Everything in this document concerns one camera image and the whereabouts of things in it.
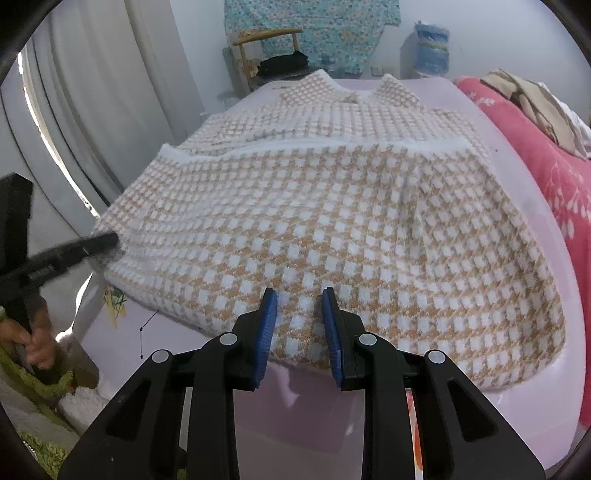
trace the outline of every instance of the metal rivet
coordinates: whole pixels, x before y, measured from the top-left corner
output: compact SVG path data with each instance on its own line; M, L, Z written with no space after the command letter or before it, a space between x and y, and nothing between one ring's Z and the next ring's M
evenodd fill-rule
M428 358L434 364L442 364L445 361L445 353L439 350L432 350L429 352Z
M165 362L168 360L168 357L169 355L166 350L156 350L154 353L152 353L152 361L157 364Z
M238 337L233 333L224 333L220 337L220 343L222 345L234 345L238 341Z
M359 341L364 345L372 346L377 343L378 339L371 333L364 333L363 335L359 336Z

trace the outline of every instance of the wooden chair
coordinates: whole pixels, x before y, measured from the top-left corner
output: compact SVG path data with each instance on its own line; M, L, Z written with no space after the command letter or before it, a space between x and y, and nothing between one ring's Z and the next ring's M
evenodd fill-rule
M255 83L254 78L255 75L251 75L251 70L248 66L248 59L246 58L246 53L244 51L244 44L250 43L253 41L259 40L266 40L268 38L280 37L282 35L291 35L294 44L294 50L299 50L297 36L296 34L301 33L301 28L279 28L277 30L262 30L258 32L251 33L246 35L245 37L239 38L238 40L234 41L232 44L235 47L240 48L240 57L242 58L242 70L244 72L244 76L246 77L246 82L250 91L254 91L256 87L260 86L260 83Z

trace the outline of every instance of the person's hand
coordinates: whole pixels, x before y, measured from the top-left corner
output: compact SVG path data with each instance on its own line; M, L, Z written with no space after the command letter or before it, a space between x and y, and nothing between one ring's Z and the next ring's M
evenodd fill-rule
M14 320L4 317L4 320L0 322L0 340L2 340L5 349L8 346L7 342L25 345L27 363L48 370L56 362L57 343L53 336L53 326L49 319L47 303L40 296L27 303L32 314L33 334L30 335Z

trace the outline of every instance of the blue plastic bag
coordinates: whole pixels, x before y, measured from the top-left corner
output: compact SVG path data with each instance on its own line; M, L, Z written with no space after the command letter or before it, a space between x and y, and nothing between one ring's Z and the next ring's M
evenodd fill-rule
M421 22L417 32L415 71L421 77L443 76L449 72L449 30Z

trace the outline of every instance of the tan and white knit pattern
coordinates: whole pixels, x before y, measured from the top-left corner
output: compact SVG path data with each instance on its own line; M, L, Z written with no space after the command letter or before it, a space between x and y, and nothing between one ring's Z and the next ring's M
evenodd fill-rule
M563 346L560 298L472 132L440 137L423 130L429 120L413 123L416 109L346 105L365 121L355 127L395 131L401 115L408 130L376 140L361 127L335 133L339 118L331 127L320 115L283 141L235 129L218 155L203 155L211 143L201 147L199 133L191 147L163 147L99 221L121 239L100 260L106 278L212 336L273 287L271 358L289 364L328 369L319 295L334 286L369 331L405 351L444 350L478 386L534 375ZM212 123L256 125L268 114Z
M314 103L374 103L394 107L421 109L418 97L393 76L385 75L379 86L370 92L353 92L338 85L323 70L308 75L294 88L279 95L277 105L308 105Z

